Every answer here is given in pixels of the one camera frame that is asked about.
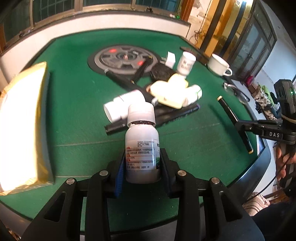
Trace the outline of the person's right hand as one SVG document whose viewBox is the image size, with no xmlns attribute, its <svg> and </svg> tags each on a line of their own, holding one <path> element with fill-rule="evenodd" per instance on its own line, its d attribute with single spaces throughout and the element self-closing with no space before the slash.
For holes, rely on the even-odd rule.
<svg viewBox="0 0 296 241">
<path fill-rule="evenodd" d="M 287 166 L 284 166 L 283 165 L 285 164 L 285 162 L 289 160 L 287 162 L 287 164 L 293 164 L 295 163 L 295 155 L 290 158 L 289 154 L 286 154 L 285 156 L 283 155 L 282 153 L 282 150 L 281 150 L 281 147 L 280 147 L 280 144 L 278 144 L 276 146 L 276 160 L 275 160 L 275 163 L 276 163 L 276 173 L 277 173 L 277 181 L 280 181 L 281 178 L 284 178 L 286 176 L 286 167 Z"/>
</svg>

